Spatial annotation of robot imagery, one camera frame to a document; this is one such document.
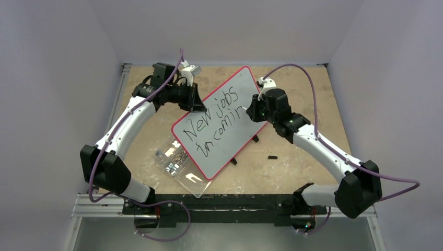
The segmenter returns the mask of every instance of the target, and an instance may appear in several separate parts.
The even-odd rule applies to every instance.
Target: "wooden tabletop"
[[[200,96],[206,97],[232,76],[240,67],[202,67],[196,78]],[[255,79],[264,76],[272,67],[251,67]],[[338,147],[350,152],[340,113],[335,102],[328,73],[324,67],[308,67],[314,82],[319,115],[319,131]],[[152,67],[132,66],[122,100],[121,114],[131,92]],[[271,75],[277,86],[285,90],[293,112],[301,113],[314,123],[312,91],[304,73],[293,67]],[[154,187],[156,193],[189,193],[154,162],[155,150],[172,135],[171,126],[185,111],[176,104],[166,104],[144,125],[125,158],[134,178]],[[248,143],[236,156],[237,165],[229,163],[209,185],[205,193],[293,193],[307,182],[320,185],[335,184],[331,174],[312,156],[278,136],[267,124],[258,134],[258,143]],[[276,155],[278,159],[267,159]]]

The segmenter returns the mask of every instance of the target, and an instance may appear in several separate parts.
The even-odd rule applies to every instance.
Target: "red whiteboard frame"
[[[255,78],[254,78],[254,75],[252,75],[252,71],[251,71],[251,69],[248,67],[248,66],[243,66],[242,68],[240,68],[238,71],[236,71],[231,77],[229,77],[226,81],[224,81],[223,82],[223,84],[221,84],[220,86],[218,86],[215,90],[213,90],[208,96],[206,96],[202,101],[205,101],[206,99],[208,99],[208,98],[210,98],[210,96],[212,95],[212,94],[214,94],[218,89],[220,89],[222,86],[224,86],[224,84],[225,83],[227,83],[229,80],[231,80],[231,78],[233,78],[235,75],[237,75],[241,70],[243,70],[244,68],[247,68],[248,70],[249,70],[249,73],[251,73],[251,77],[252,77],[252,80],[254,81],[254,84],[255,84],[255,86],[256,86],[256,88],[257,88],[257,94],[258,93],[260,93],[260,89],[259,89],[259,86],[257,85],[257,83],[256,83],[256,81],[255,81]],[[174,133],[174,127],[176,126],[176,124],[177,123],[179,123],[182,119],[184,119],[188,114],[189,114],[190,112],[187,112],[185,115],[183,115],[180,119],[178,119],[173,125],[172,125],[172,127],[171,127],[171,131],[172,131],[172,134],[174,135],[174,137],[176,137],[176,139],[180,142],[180,144],[183,146],[183,148],[184,148],[184,150],[186,151],[186,152],[188,152],[188,150],[184,147],[184,145],[182,144],[182,142],[178,139],[178,137],[177,137],[177,135]],[[265,125],[267,125],[267,123],[265,123],[262,127],[260,127],[260,129],[257,131],[257,133],[259,133],[262,129],[263,129],[263,127],[265,126]],[[240,150],[238,150],[238,152],[237,153],[235,153],[234,154],[234,156],[233,156],[233,158],[241,151],[241,150],[243,150],[243,148],[252,140],[252,138],[256,135],[256,134],[254,134],[247,142],[246,142],[246,144],[244,144],[241,148],[240,148]],[[205,176],[205,178],[206,179],[208,179],[208,180],[212,180],[212,179],[214,179],[222,170],[223,170],[223,168],[225,168],[225,166],[227,165],[227,164],[229,164],[229,162],[230,161],[228,161],[228,162],[226,162],[226,164],[225,165],[223,165],[223,167],[222,168],[220,168],[220,170],[213,176],[213,177],[211,177],[211,178],[208,178],[206,175],[205,175],[205,173],[202,171],[202,169],[198,166],[198,164],[195,162],[195,160],[194,160],[194,158],[191,156],[191,155],[189,155],[189,157],[192,159],[192,162],[194,162],[194,164],[196,165],[196,167],[200,170],[200,172],[203,174],[203,176]]]

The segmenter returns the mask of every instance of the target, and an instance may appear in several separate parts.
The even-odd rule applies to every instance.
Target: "whiteboard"
[[[251,69],[244,66],[203,100],[207,112],[187,113],[172,126],[207,179],[213,179],[266,124],[252,122],[242,109],[258,93]]]

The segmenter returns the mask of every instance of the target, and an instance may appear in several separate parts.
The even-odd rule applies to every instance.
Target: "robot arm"
[[[356,218],[381,198],[380,178],[366,174],[347,163],[360,163],[361,167],[378,173],[378,166],[374,162],[363,163],[341,150],[321,133],[316,134],[314,125],[307,118],[292,112],[286,93],[277,88],[272,79],[261,78],[259,85],[262,86],[262,90],[252,97],[251,106],[246,111],[251,120],[271,123],[278,135],[311,154],[339,183],[335,186],[308,183],[298,189],[294,197],[300,210],[317,205],[338,207],[346,216]],[[322,138],[347,159],[344,161],[338,158],[318,138]]]
[[[136,105],[157,90],[174,70],[173,65],[163,63],[155,64],[153,75],[146,77],[134,88],[132,97],[125,111],[109,132],[94,146],[85,145],[82,148],[80,159],[86,182],[89,182],[92,168],[99,152],[107,143],[108,146],[100,159],[96,174],[94,175],[93,184],[142,203],[153,200],[153,188],[143,185],[132,178],[131,172],[123,163],[123,160],[132,141],[140,132],[143,125],[165,103],[176,103],[181,109],[190,112],[206,111],[199,97],[197,84],[193,82],[193,77],[201,71],[199,70],[200,67],[195,65],[189,66],[186,61],[182,62],[182,65],[184,69],[181,71],[181,74],[185,76],[180,77],[181,74],[179,72],[176,82],[171,80],[152,101],[145,102],[132,111]],[[178,84],[180,79],[184,79],[184,83]],[[113,139],[108,141],[109,135],[116,127],[118,129]]]

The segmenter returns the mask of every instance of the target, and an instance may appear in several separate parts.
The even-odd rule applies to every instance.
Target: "gray wall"
[[[123,62],[328,62],[363,0],[91,0]]]
[[[120,67],[87,0],[0,1],[1,250],[61,250]]]
[[[442,249],[442,12],[439,0],[365,1],[329,65],[353,153],[422,182],[377,204],[388,250]]]

